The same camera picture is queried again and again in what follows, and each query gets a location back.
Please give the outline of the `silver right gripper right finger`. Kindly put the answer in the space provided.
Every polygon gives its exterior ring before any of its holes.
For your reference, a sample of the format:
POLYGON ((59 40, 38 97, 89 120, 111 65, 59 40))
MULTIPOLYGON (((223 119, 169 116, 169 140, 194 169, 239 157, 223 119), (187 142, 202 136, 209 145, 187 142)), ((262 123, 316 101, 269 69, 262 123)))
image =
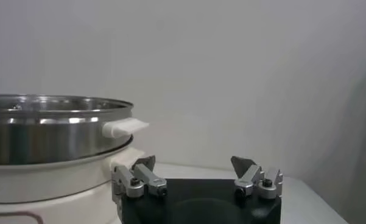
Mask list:
POLYGON ((232 156, 230 160, 238 177, 234 181, 236 198, 243 199, 254 194, 265 200, 282 197, 283 174, 279 169, 270 168, 265 172, 252 159, 232 156))

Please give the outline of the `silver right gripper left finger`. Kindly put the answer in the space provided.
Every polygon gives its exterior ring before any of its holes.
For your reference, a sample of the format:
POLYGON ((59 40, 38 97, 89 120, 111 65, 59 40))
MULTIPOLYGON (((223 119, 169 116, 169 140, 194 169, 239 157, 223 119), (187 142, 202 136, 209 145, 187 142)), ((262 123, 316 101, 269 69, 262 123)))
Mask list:
POLYGON ((148 156, 135 161, 131 167, 117 165, 113 167, 112 199, 120 203, 121 198, 141 198, 145 189, 150 195, 163 198, 167 195, 167 180, 153 173, 156 156, 148 156))

